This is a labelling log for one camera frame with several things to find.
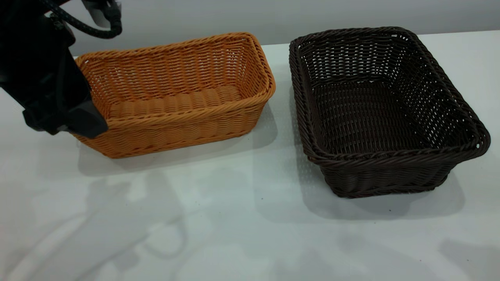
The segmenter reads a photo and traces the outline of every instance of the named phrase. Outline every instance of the orange wicker basket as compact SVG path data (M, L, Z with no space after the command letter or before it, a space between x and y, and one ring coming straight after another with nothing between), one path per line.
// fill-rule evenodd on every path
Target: orange wicker basket
M276 89L257 39L229 33L76 59L109 130L82 143L110 158L239 137Z

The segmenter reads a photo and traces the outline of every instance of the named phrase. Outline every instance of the dark brown wicker basket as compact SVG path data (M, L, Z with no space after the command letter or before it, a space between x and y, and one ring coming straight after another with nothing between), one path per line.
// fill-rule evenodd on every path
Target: dark brown wicker basket
M290 69L304 153L340 197L433 190L490 146L483 123L406 29L300 37Z

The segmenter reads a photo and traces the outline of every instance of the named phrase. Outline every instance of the basket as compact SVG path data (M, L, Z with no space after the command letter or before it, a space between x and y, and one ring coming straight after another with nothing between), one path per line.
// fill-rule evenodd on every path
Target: basket
M417 36L328 30L291 42L304 153L339 197L419 193L483 155L490 135Z
M94 139L75 137L110 158L242 136L276 88L249 33L93 52L76 64L109 129Z

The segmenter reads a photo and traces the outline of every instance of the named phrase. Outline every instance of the basket bottom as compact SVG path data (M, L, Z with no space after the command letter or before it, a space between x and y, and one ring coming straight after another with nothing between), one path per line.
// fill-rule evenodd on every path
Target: basket bottom
M381 195L389 195L389 194L414 194L414 193L422 193L422 192L429 192L433 191L436 189L436 187L442 185L448 176L446 175L440 182L434 183L429 186L415 186L415 185L409 185L409 186L401 186L401 185L394 185L394 186L386 186L386 187L381 187L381 188L376 188L371 191L366 191L366 192L358 192L358 193L345 193L344 190L336 189L330 186L331 191L335 193L338 197L341 198L365 198L365 197L372 197L372 196L381 196Z
M332 154L418 150L431 147L417 133L399 93L384 83L326 84L314 90L321 133Z
M242 99L243 95L237 87L231 85L220 86L191 93L120 102L111 106L108 118L178 113L216 107L230 102L241 101Z
M321 168L333 193L342 198L432 191L442 185L455 164L374 169L357 173Z

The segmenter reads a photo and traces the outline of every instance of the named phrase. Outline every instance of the basket rim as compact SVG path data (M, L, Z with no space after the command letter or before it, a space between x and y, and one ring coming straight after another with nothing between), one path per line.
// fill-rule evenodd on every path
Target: basket rim
M426 64L431 68L432 74L441 86L447 89L446 93L451 95L459 104L457 109L460 111L464 119L467 119L476 132L474 140L458 146L450 146L444 148L425 148L425 149L403 149L403 150L390 150L390 151L377 151L366 153L331 153L323 150L319 145L317 138L312 130L311 114L309 112L309 105L305 101L304 78L301 75L301 62L299 61L299 45L307 41L317 39L331 38L332 36L359 35L359 34L373 34L373 33L399 33L405 34L418 47L418 51L422 57L425 58ZM425 45L418 39L417 35L413 32L397 26L378 27L378 28L345 28L345 29L330 29L322 32L312 33L306 36L301 36L290 43L289 46L289 64L292 75L292 84L294 91L295 105L297 107L296 115L298 126L302 128L299 130L300 138L302 140L302 147L304 153L308 156L309 160L321 165L329 167L345 167L346 165L363 167L373 165L394 165L394 164L408 164L413 163L416 165L429 164L432 162L450 162L459 163L465 160L479 157L486 153L488 150L491 137L483 123L479 120L474 111L462 98L462 95L453 86L448 76L444 73L443 69L439 66L432 54L427 50Z
M91 53L86 53L79 56L75 62L79 68L82 68L86 61L90 60L106 60L106 59L120 59L142 56L147 52L151 54L160 54L164 52L172 52L185 48L186 45L196 46L203 45L209 42L230 42L233 40L247 39L251 42L251 55L256 56L260 61L257 67L260 70L262 78L266 79L264 89L251 97L245 99L230 101L224 104L203 107L198 109L191 109L186 111L176 111L169 113L152 113L143 116L129 116L119 118L106 118L109 129L119 129L123 127L135 127L140 120L140 126L144 126L144 120L147 120L148 125L164 124L165 122L181 123L185 121L193 121L203 119L208 116L216 114L227 114L241 108L249 108L258 104L266 103L274 94L276 90L276 82L271 72L271 68L266 59L266 55L258 39L249 32L231 32L219 35L213 35L205 38L196 38L188 41L177 42L167 45L157 45L153 47L142 47L126 50L103 50Z

